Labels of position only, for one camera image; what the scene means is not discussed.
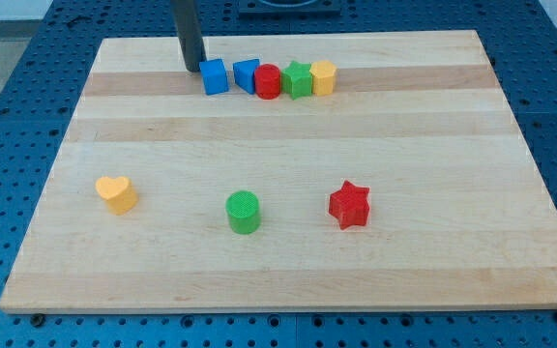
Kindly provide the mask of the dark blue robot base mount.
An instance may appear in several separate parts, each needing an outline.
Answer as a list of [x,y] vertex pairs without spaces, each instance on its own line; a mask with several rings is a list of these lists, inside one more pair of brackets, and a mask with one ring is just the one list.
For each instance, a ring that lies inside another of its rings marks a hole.
[[341,0],[239,0],[238,17],[263,15],[337,15]]

